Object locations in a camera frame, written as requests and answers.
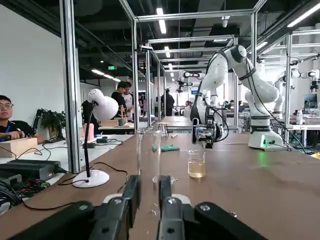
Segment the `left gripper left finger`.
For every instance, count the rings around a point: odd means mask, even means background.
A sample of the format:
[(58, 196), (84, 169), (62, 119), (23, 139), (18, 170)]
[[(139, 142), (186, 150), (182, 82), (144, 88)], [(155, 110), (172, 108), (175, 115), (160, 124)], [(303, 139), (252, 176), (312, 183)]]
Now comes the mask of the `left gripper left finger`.
[(121, 196), (93, 206), (78, 201), (12, 236), (12, 240), (127, 240), (140, 206), (140, 176), (131, 175)]

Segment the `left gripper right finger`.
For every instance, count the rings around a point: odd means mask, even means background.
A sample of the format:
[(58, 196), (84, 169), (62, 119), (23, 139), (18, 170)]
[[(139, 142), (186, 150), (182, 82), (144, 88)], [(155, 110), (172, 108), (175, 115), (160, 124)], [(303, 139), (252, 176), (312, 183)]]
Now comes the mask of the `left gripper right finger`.
[(194, 207), (172, 195), (171, 177), (158, 179), (160, 220), (158, 240), (264, 240), (260, 233), (237, 219), (234, 212), (204, 201)]

